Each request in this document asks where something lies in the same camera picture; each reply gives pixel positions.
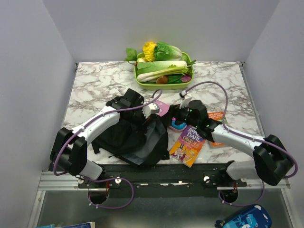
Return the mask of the pink pencil case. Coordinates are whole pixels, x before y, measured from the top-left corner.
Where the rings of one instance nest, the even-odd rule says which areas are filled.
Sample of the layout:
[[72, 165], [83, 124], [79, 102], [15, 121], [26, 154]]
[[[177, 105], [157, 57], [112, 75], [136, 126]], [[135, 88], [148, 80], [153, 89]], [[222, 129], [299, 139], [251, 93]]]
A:
[[159, 108], [157, 115], [160, 117], [161, 122], [165, 127], [170, 128], [175, 132], [182, 132], [187, 127], [186, 123], [176, 121], [176, 118], [171, 115], [170, 106], [168, 104], [160, 100], [155, 101], [154, 104]]

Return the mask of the black student backpack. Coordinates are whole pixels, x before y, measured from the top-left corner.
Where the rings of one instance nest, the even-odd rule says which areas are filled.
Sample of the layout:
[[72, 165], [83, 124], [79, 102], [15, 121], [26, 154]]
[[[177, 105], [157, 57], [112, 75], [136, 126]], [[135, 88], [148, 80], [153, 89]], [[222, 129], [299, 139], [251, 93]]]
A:
[[133, 166], [153, 166], [170, 158], [168, 131], [156, 114], [134, 124], [121, 119], [92, 142], [94, 153], [104, 149]]

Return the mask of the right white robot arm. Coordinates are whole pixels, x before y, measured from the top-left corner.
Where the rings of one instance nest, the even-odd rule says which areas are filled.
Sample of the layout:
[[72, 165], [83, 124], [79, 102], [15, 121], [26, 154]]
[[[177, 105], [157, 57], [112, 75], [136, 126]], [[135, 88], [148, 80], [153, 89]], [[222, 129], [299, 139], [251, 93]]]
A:
[[239, 179], [260, 179], [276, 186], [295, 166], [278, 137], [269, 135], [263, 138], [236, 131], [210, 118], [206, 106], [200, 100], [192, 100], [187, 105], [172, 104], [168, 115], [179, 123], [194, 127], [203, 139], [222, 143], [252, 158], [250, 161], [229, 163], [218, 175], [219, 182], [224, 186]]

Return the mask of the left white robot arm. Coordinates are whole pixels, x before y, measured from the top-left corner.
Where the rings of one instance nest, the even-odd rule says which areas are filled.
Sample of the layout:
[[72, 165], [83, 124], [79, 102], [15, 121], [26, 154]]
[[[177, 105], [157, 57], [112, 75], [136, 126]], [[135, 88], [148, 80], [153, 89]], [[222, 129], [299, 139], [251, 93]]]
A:
[[129, 117], [136, 121], [141, 117], [147, 119], [153, 110], [157, 109], [155, 101], [156, 99], [153, 99], [145, 104], [144, 98], [139, 93], [128, 89], [123, 96], [108, 102], [98, 114], [81, 125], [72, 130], [61, 128], [50, 154], [53, 173], [56, 176], [66, 173], [72, 176], [84, 176], [94, 187], [102, 187], [105, 183], [103, 168], [88, 160], [88, 145], [123, 118]]

